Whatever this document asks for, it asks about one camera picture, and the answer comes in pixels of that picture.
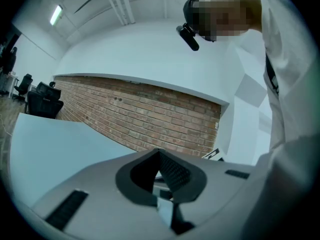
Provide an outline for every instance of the curved white partition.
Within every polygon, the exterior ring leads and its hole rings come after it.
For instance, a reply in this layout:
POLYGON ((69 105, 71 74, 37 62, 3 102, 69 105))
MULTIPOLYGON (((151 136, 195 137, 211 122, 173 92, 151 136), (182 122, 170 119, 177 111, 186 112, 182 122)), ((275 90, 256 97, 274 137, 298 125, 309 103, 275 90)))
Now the curved white partition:
POLYGON ((98 33, 70 48, 54 75, 135 81, 227 104, 223 62, 228 43, 197 36, 200 49, 192 51, 176 32, 181 24, 152 21, 98 33))

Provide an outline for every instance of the fluorescent light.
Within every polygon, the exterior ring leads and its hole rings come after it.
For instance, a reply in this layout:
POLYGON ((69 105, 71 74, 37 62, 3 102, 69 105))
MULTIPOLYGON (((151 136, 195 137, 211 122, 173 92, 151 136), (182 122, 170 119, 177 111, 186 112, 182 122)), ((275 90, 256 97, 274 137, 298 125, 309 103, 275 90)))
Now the fluorescent light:
POLYGON ((62 12, 62 8, 60 5, 58 5, 56 8, 55 8, 55 11, 50 19, 50 24, 51 25, 54 25, 56 23, 56 20, 58 19, 60 13, 62 12))

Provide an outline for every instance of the white desk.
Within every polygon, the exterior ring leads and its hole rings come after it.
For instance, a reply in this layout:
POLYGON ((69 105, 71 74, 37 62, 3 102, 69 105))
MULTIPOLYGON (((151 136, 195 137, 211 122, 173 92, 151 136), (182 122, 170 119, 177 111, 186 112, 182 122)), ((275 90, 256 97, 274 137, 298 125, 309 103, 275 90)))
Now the white desk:
POLYGON ((47 191, 83 168, 134 152, 83 122, 20 113, 9 156, 13 195, 31 208, 47 191))

